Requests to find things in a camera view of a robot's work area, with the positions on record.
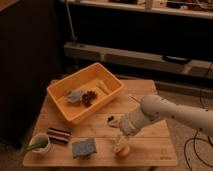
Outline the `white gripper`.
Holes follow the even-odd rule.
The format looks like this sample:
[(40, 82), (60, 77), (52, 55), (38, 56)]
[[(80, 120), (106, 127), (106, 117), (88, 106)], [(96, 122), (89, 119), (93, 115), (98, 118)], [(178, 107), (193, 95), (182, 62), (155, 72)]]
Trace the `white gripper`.
[(129, 113), (124, 114), (120, 118), (119, 128), (120, 131), (125, 135), (117, 134), (114, 140), (114, 147), (119, 146), (119, 142), (122, 137), (124, 145), (129, 144), (128, 136), (135, 136), (138, 134), (143, 127), (150, 124), (150, 120), (144, 115), (140, 108), (135, 108)]

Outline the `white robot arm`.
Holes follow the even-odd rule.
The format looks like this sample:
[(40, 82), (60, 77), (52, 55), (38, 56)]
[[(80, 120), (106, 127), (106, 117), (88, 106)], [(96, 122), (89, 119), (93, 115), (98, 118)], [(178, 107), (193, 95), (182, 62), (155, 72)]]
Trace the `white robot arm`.
[(213, 110), (173, 103), (161, 96), (149, 94), (137, 99), (130, 95), (139, 106), (118, 119), (117, 127), (121, 134), (115, 141), (118, 152), (128, 145), (128, 138), (138, 134), (144, 127), (164, 118), (174, 119), (208, 136), (213, 146)]

